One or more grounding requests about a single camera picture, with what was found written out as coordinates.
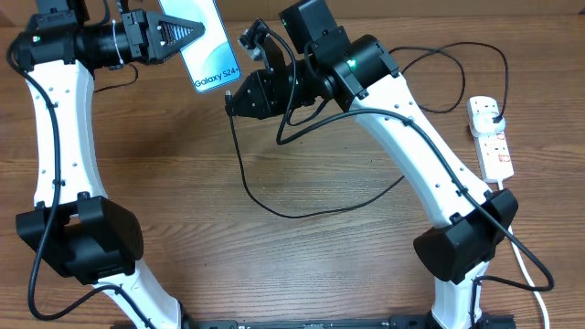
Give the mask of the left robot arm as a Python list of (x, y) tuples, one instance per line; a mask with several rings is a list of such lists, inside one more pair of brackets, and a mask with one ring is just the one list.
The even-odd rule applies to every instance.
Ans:
[(16, 216), (18, 236), (47, 264), (92, 293), (108, 295), (135, 328), (192, 328), (144, 260), (136, 215), (111, 201), (98, 170), (92, 129), (97, 69), (165, 62), (205, 32), (197, 21), (132, 10), (91, 23), (82, 1), (47, 0), (6, 59), (26, 81), (37, 127), (38, 177), (31, 211)]

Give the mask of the Samsung Galaxy S24+ smartphone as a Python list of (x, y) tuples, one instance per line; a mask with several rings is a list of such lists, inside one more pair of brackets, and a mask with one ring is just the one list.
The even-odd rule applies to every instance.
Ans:
[(203, 93), (235, 82), (241, 77), (215, 0), (160, 0), (163, 13), (200, 22), (205, 32), (181, 49), (186, 70), (197, 92)]

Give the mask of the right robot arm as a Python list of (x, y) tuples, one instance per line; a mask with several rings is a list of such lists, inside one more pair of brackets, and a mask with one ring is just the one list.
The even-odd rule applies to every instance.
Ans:
[(323, 1), (301, 1), (280, 14), (286, 36), (255, 21), (239, 44), (262, 69), (226, 97), (229, 117), (279, 116), (317, 98), (335, 101), (385, 149), (415, 190), (431, 227), (414, 249), (435, 279), (426, 328), (511, 328), (511, 316), (482, 312), (481, 282), (518, 204), (493, 191), (451, 151), (414, 100), (399, 66), (373, 36), (350, 40)]

